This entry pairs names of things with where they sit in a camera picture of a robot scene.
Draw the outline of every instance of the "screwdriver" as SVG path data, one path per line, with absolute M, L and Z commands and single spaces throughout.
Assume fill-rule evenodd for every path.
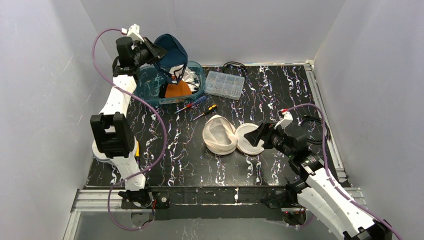
M 197 116 L 195 119 L 192 119 L 191 121 L 193 122 L 193 121 L 195 121 L 196 119 L 198 119 L 198 118 L 200 118 L 200 117 L 202 117 L 202 116 L 205 116 L 206 114 L 210 114 L 210 113 L 212 113 L 213 111 L 215 111 L 217 108 L 218 108 L 218 105 L 214 104 L 214 105 L 212 105 L 212 106 L 208 107 L 206 111 L 204 111 L 202 114 L 200 114 L 199 116 Z
M 195 102 L 189 103 L 184 108 L 181 108 L 180 110 L 174 112 L 174 114 L 177 114 L 177 113 L 181 112 L 184 109 L 189 109 L 189 108 L 191 108 L 193 106 L 196 106 L 196 105 L 200 104 L 201 102 L 205 101 L 206 99 L 208 99 L 207 96 L 202 96 L 201 98 L 197 99 Z

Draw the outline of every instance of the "black marble table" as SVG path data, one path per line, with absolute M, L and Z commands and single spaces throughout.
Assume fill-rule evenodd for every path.
M 204 67 L 205 76 L 209 71 L 220 72 L 220 67 Z M 240 75 L 237 68 L 231 74 Z M 278 110 L 302 103 L 314 103 L 307 75 L 303 65 L 248 66 L 247 78 L 240 100 L 212 96 L 198 108 L 174 114 L 183 103 L 156 107 L 168 132 L 167 149 L 163 160 L 147 175 L 153 187 L 250 187 L 284 186 L 287 180 L 297 176 L 290 169 L 288 158 L 275 149 L 265 150 L 258 156 L 247 156 L 235 152 L 219 156 L 210 152 L 203 142 L 202 130 L 213 115 L 190 122 L 202 110 L 218 104 L 219 114 L 227 118 L 236 128 L 243 123 L 275 122 Z M 292 111 L 293 125 L 298 125 L 302 116 L 318 116 L 312 108 L 298 108 Z M 145 168 L 158 157 L 163 147 L 163 135 L 156 117 L 141 103 L 132 100 L 127 119 L 140 143 L 139 166 Z M 303 126 L 315 139 L 321 137 L 322 126 L 308 123 Z M 310 149 L 322 157 L 320 145 Z M 336 176 L 333 161 L 327 150 L 328 161 Z M 107 188 L 121 175 L 114 166 L 93 160 L 86 188 Z

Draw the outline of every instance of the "robotic arm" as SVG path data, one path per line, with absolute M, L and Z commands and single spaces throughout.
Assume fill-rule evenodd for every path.
M 324 161 L 309 151 L 307 135 L 290 125 L 292 115 L 286 111 L 279 117 L 277 124 L 262 123 L 244 137 L 252 146 L 263 140 L 264 149 L 275 148 L 289 157 L 290 168 L 300 179 L 286 185 L 286 197 L 309 209 L 339 240 L 391 240 L 389 229 L 351 204 L 354 199 L 344 198 L 332 185 L 330 178 L 340 186 L 331 174 L 327 176 Z
M 113 61 L 113 83 L 106 104 L 99 114 L 92 115 L 91 129 L 94 135 L 92 151 L 96 159 L 111 161 L 119 170 L 122 178 L 139 173 L 136 157 L 139 144 L 133 135 L 126 115 L 130 96 L 121 92 L 119 87 L 133 93 L 139 80 L 139 68 L 144 64 L 154 64 L 167 51 L 154 45 L 146 37 L 140 36 L 140 27 L 132 25 L 122 29 L 123 37 L 116 40 L 118 56 Z M 144 190 L 146 177 L 139 174 L 125 182 L 126 192 L 120 196 L 140 204 L 150 203 L 151 196 Z

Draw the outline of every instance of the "white wall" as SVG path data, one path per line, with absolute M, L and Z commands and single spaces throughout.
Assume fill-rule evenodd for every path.
M 136 23 L 154 41 L 169 33 L 200 64 L 313 59 L 345 0 L 81 0 L 96 30 Z M 115 58 L 116 38 L 103 42 Z
M 92 161 L 89 119 L 110 91 L 91 62 L 97 32 L 80 1 L 0 8 L 0 239 L 62 239 Z M 97 55 L 111 72 L 102 44 Z
M 424 228 L 424 1 L 347 0 L 315 73 L 350 181 L 405 240 Z

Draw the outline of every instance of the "yellow and black screwdriver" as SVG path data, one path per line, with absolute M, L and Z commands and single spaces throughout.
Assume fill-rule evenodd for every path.
M 200 118 L 202 116 L 205 116 L 206 114 L 210 114 L 213 111 L 215 111 L 217 108 L 218 108 L 218 105 L 213 104 L 212 106 L 208 107 L 206 111 L 204 111 L 202 114 L 200 114 L 199 116 L 197 116 L 195 119 L 192 119 L 191 121 L 193 122 L 193 121 L 197 120 L 198 118 Z

